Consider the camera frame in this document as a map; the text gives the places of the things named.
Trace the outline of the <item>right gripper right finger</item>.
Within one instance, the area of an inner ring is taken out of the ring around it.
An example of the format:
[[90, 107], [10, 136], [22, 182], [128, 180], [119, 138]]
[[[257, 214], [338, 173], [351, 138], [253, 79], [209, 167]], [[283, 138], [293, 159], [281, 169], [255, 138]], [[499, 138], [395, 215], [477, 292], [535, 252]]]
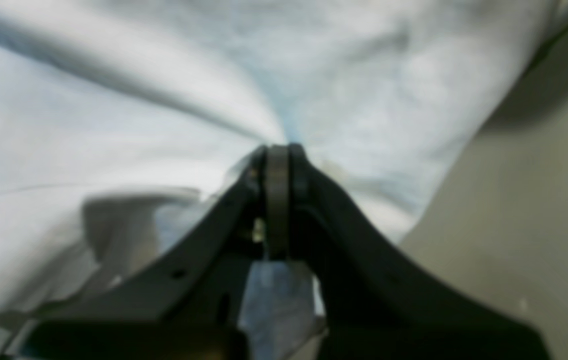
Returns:
[[390, 244], [301, 145], [290, 151], [290, 256], [320, 283], [319, 360], [548, 360], [537, 331], [455, 291]]

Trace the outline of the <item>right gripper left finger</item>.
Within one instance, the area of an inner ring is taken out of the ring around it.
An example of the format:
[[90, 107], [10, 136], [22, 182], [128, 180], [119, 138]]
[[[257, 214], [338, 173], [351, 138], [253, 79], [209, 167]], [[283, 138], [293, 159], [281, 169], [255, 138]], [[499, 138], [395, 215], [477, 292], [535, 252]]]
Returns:
[[288, 257], [290, 149], [262, 146], [178, 244], [110, 289], [30, 313], [0, 360], [251, 360], [256, 271]]

